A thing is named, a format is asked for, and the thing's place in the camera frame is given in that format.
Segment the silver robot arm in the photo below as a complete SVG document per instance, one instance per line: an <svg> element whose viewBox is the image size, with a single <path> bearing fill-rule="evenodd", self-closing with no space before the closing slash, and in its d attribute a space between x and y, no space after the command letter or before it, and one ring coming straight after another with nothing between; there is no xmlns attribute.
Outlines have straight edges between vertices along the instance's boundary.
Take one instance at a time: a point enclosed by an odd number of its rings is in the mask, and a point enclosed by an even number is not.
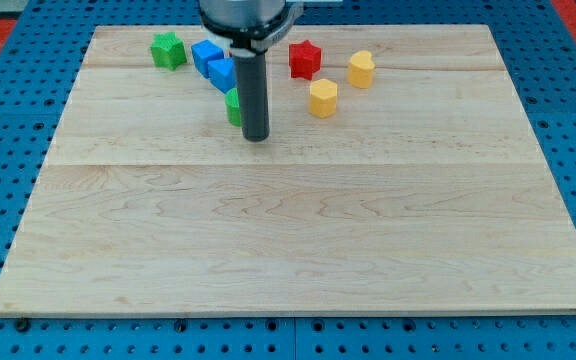
<svg viewBox="0 0 576 360"><path fill-rule="evenodd" d="M285 0L199 0L205 30L234 57L243 137L265 140L270 133L267 51L303 14L304 4Z"/></svg>

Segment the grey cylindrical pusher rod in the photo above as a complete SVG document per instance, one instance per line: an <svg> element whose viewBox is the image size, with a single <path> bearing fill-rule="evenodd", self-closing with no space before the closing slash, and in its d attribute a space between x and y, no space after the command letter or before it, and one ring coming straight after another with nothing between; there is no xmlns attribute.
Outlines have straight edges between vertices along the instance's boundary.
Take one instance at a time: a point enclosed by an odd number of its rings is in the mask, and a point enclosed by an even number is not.
<svg viewBox="0 0 576 360"><path fill-rule="evenodd" d="M233 48L234 71L243 137L260 142L269 136L265 53Z"/></svg>

